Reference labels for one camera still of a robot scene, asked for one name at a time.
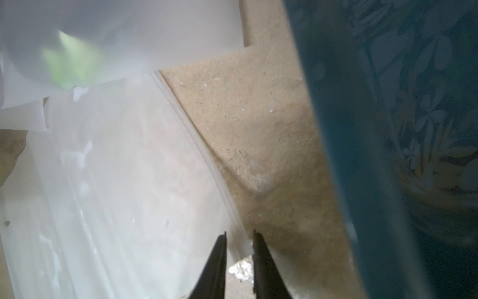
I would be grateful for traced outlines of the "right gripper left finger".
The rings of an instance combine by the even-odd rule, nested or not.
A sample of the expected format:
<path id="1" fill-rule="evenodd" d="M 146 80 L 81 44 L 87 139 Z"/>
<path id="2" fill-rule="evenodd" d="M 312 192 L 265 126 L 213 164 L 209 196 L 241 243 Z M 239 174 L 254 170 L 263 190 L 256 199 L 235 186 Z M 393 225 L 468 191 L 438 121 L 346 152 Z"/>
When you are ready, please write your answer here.
<path id="1" fill-rule="evenodd" d="M 217 238 L 189 299 L 224 299 L 227 266 L 227 234 Z"/>

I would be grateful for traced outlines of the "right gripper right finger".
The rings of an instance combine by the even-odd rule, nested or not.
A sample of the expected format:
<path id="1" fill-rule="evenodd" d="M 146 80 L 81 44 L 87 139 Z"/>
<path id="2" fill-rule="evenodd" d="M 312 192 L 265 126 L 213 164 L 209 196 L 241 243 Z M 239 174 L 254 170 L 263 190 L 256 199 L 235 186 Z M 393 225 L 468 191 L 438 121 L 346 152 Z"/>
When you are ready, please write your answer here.
<path id="1" fill-rule="evenodd" d="M 292 299 L 262 234 L 253 232 L 253 291 L 257 299 Z"/>

